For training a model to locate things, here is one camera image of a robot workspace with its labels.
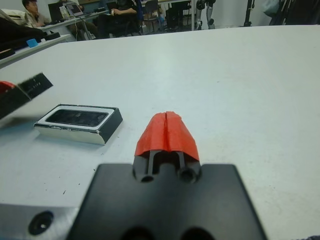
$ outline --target metal plate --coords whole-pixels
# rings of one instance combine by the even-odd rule
[[[65,240],[78,214],[77,207],[46,207],[0,204],[0,240]],[[39,235],[29,233],[33,218],[51,212],[50,227]]]

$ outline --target black pants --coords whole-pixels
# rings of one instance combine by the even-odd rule
[[[176,17],[177,21],[177,25],[179,25],[179,27],[183,26],[183,18],[184,18],[184,10],[188,9],[188,2],[186,1],[182,1],[182,2],[174,2],[171,3],[172,6],[172,12],[174,14],[174,16]]]
[[[108,39],[109,34],[114,34],[119,30],[126,28],[126,23],[132,20],[131,15],[99,15],[98,17],[98,35],[100,39]]]
[[[97,27],[93,23],[87,22],[87,21],[85,21],[84,24],[86,26],[86,29],[88,29],[90,33],[92,33],[96,38],[98,38]],[[72,35],[77,38],[76,39],[77,41],[85,40],[85,39],[81,39],[79,34],[79,30],[85,30],[85,27],[82,22],[77,22],[76,25],[75,24],[69,25],[67,28],[72,33]]]

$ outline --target chair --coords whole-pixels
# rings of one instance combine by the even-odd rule
[[[173,2],[171,3],[172,8],[174,9],[174,14],[177,18],[177,24],[179,27],[183,27],[183,19],[184,19],[184,10],[188,10],[187,15],[187,26],[189,25],[189,15],[191,9],[191,2],[190,1],[182,1],[182,2]]]
[[[153,17],[152,16],[154,11],[157,12],[158,17]],[[144,21],[145,22],[151,22],[153,33],[155,32],[154,21],[159,22],[160,23],[160,28],[162,29],[161,22],[159,21],[160,11],[159,11],[158,0],[147,1],[145,3],[145,12],[146,12],[147,19],[145,19]]]
[[[140,30],[140,24],[136,16],[132,16],[132,18],[130,18],[129,21],[121,25],[118,25],[117,29],[111,32],[112,36],[116,38],[121,36],[127,36],[128,34],[131,34],[133,36],[133,33],[142,35]]]

